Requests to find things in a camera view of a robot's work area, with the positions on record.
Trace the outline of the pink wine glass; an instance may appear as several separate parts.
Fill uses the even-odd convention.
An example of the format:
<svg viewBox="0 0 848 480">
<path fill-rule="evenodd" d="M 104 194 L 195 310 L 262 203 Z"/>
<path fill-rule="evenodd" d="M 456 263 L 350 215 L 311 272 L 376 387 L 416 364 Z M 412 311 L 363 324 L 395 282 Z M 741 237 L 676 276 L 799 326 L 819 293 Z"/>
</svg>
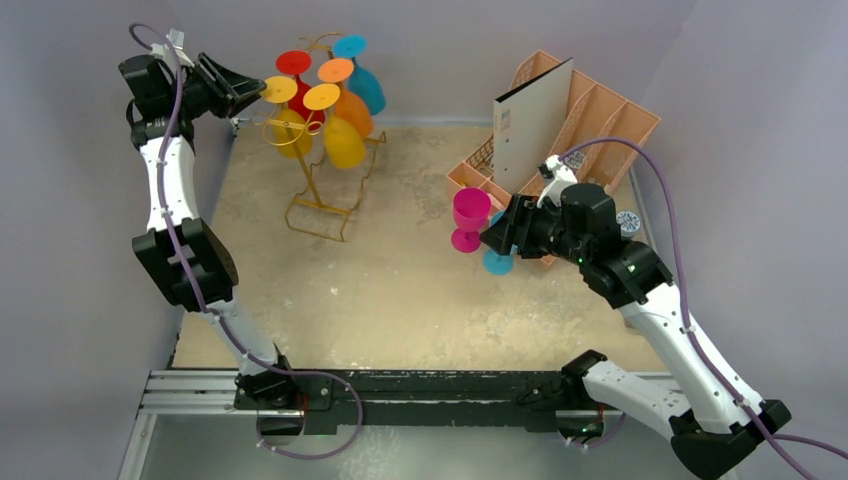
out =
<svg viewBox="0 0 848 480">
<path fill-rule="evenodd" d="M 491 207 L 489 195 L 480 188 L 466 187 L 455 194 L 452 215 L 456 229 L 451 244 L 457 251 L 473 253 L 480 247 L 480 230 L 488 222 Z"/>
</svg>

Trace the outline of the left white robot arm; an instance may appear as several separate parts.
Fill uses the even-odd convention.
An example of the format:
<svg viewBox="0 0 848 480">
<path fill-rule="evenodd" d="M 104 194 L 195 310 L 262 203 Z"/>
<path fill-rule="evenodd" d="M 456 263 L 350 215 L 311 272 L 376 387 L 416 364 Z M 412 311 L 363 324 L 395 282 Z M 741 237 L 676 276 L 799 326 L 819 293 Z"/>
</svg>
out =
<svg viewBox="0 0 848 480">
<path fill-rule="evenodd" d="M 126 118 L 148 175 L 151 209 L 132 249 L 164 298 L 202 316 L 236 358 L 237 409 L 294 408 L 301 395 L 289 364 L 237 301 L 239 276 L 223 243 L 202 219 L 194 189 L 196 118 L 231 119 L 259 100 L 263 81 L 199 55 L 167 62 L 160 54 L 119 65 L 133 98 Z"/>
</svg>

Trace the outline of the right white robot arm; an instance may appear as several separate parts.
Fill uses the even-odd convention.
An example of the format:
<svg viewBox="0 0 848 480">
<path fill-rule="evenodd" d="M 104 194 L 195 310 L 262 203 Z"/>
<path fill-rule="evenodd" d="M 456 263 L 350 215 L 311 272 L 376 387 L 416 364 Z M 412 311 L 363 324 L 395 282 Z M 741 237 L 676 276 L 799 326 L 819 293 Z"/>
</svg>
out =
<svg viewBox="0 0 848 480">
<path fill-rule="evenodd" d="M 480 239 L 502 255 L 551 255 L 576 265 L 585 284 L 648 341 L 679 387 L 663 389 L 588 350 L 562 370 L 564 399 L 622 411 L 668 440 L 693 475 L 719 479 L 791 414 L 730 367 L 682 306 L 670 270 L 650 246 L 622 236 L 616 214 L 613 198 L 594 184 L 569 186 L 558 202 L 515 194 Z"/>
</svg>

